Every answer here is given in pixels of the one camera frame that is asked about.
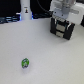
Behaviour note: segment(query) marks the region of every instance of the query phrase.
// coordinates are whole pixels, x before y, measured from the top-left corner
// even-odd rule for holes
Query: black cable
[[[40,6],[40,8],[41,8],[43,11],[45,11],[46,13],[49,13],[50,15],[52,15],[52,11],[48,11],[48,10],[44,9],[44,8],[40,5],[40,3],[39,3],[38,0],[37,0],[37,3],[38,3],[38,5]]]

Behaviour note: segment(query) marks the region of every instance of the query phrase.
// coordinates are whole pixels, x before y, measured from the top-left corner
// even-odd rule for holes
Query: white tabletop
[[[50,33],[50,19],[0,24],[0,84],[84,84],[84,28],[68,41]]]

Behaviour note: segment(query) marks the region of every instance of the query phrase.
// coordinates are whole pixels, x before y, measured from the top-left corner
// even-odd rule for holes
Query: small green object
[[[29,60],[27,58],[22,60],[22,68],[27,68],[29,65]]]

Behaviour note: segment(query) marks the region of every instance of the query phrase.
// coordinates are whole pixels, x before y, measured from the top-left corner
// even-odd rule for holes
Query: white table surface
[[[68,41],[50,33],[50,19],[0,24],[0,84],[84,84],[84,28]]]

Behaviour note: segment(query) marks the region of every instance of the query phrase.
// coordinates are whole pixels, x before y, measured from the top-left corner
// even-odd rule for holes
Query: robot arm
[[[52,0],[50,11],[53,11],[50,32],[70,40],[75,24],[80,25],[83,19],[84,5],[74,0]]]

